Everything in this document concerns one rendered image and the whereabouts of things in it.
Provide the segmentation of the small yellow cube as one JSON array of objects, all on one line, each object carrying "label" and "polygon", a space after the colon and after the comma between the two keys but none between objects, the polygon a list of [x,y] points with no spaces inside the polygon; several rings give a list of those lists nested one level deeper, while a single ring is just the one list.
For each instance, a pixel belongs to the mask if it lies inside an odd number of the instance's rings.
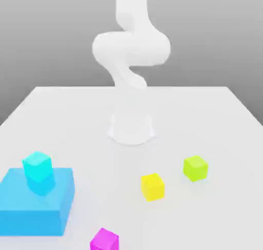
[{"label": "small yellow cube", "polygon": [[164,198],[164,181],[157,173],[144,175],[141,177],[141,191],[148,202]]}]

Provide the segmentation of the small lime green cube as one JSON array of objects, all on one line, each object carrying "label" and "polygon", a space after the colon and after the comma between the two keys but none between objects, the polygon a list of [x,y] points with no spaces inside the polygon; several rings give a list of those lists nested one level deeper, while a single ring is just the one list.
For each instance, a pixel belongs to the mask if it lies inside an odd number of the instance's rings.
[{"label": "small lime green cube", "polygon": [[192,181],[203,180],[208,175],[208,163],[199,155],[185,158],[183,173]]}]

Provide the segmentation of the small cyan cube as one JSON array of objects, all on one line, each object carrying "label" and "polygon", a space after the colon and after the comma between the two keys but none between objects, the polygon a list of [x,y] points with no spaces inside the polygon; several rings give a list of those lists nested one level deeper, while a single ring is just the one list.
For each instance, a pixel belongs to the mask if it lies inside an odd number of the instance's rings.
[{"label": "small cyan cube", "polygon": [[26,177],[35,182],[41,182],[53,174],[51,157],[36,151],[22,160]]}]

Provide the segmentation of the small magenta cube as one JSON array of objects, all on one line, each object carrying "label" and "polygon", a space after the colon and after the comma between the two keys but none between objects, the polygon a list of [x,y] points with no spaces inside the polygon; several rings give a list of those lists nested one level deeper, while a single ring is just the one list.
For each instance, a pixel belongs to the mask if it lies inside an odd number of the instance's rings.
[{"label": "small magenta cube", "polygon": [[91,240],[90,250],[119,250],[119,236],[101,228]]}]

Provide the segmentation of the large blue box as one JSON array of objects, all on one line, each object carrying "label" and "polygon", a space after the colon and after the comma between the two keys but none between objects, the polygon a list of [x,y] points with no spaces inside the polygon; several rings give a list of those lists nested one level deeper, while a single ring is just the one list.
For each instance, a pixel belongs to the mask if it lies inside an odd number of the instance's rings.
[{"label": "large blue box", "polygon": [[74,198],[70,168],[54,168],[43,194],[11,168],[0,182],[0,236],[62,236]]}]

